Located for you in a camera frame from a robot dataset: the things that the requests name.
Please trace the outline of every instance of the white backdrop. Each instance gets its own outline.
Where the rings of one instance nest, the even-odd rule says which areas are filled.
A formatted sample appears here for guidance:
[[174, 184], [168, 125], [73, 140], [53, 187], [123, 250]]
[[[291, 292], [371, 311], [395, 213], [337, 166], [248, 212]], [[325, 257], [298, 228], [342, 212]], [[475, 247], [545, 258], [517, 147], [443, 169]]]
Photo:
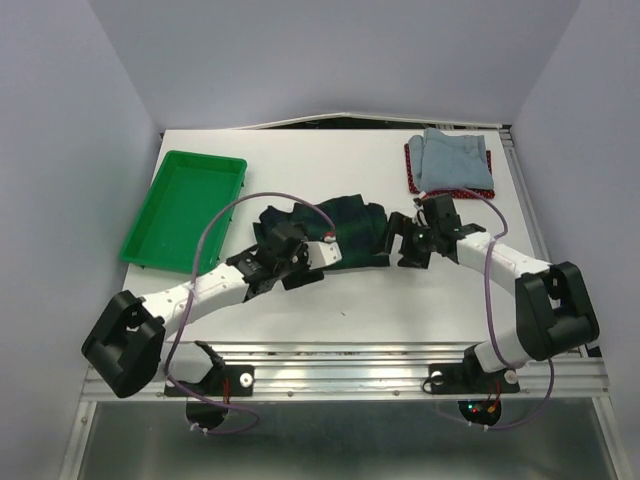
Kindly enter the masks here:
[[512, 123], [578, 0], [89, 0], [163, 128], [337, 111]]
[[158, 149], [85, 0], [0, 2], [0, 478], [57, 478]]
[[582, 268], [640, 474], [640, 4], [583, 0], [514, 126], [554, 259]]

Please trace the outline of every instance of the wall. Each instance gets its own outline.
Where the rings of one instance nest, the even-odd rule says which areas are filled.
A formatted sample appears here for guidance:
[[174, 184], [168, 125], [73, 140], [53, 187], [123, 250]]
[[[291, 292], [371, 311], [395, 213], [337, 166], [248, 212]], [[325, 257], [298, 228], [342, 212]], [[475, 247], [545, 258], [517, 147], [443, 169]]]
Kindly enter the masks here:
[[0, 478], [57, 478], [158, 137], [85, 0], [0, 6]]
[[89, 0], [163, 128], [336, 111], [512, 123], [578, 0]]
[[581, 266], [640, 474], [640, 4], [583, 0], [513, 133], [555, 260]]

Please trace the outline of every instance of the gray floor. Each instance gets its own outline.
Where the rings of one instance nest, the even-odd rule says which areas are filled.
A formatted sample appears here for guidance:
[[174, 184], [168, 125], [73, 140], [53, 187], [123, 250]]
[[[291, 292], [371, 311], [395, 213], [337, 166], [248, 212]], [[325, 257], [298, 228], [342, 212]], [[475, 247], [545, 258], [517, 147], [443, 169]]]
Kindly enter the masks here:
[[[536, 402], [507, 401], [503, 422]], [[531, 424], [488, 433], [438, 415], [430, 402], [259, 408], [264, 421], [251, 433], [205, 438], [189, 432], [182, 403], [101, 404], [80, 478], [613, 478], [586, 399], [554, 400]]]

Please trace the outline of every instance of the screw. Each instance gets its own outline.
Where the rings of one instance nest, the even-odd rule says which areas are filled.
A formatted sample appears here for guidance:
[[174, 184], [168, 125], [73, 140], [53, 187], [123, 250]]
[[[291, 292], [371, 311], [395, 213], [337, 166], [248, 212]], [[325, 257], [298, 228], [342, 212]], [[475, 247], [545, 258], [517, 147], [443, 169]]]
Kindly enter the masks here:
[[504, 380], [509, 385], [515, 385], [518, 383], [518, 374], [514, 370], [507, 370], [504, 372]]
[[244, 388], [249, 388], [251, 385], [253, 385], [253, 377], [250, 373], [243, 373], [242, 375], [240, 375], [240, 385], [242, 385]]

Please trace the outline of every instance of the dark folded garment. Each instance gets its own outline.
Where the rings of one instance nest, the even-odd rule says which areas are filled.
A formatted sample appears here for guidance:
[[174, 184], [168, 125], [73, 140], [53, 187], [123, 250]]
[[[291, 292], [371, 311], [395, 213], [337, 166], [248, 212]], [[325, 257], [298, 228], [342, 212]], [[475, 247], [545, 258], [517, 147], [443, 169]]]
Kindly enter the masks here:
[[[318, 207], [336, 224], [336, 238], [342, 252], [342, 260], [328, 269], [389, 266], [388, 256], [372, 253], [387, 225], [384, 207], [375, 203], [365, 205], [361, 195], [332, 198]], [[303, 225], [309, 240], [322, 240], [329, 231], [326, 220], [302, 204], [296, 203], [291, 213], [270, 206], [260, 214], [260, 223], [253, 224], [256, 240], [264, 241], [267, 233], [282, 222]]]

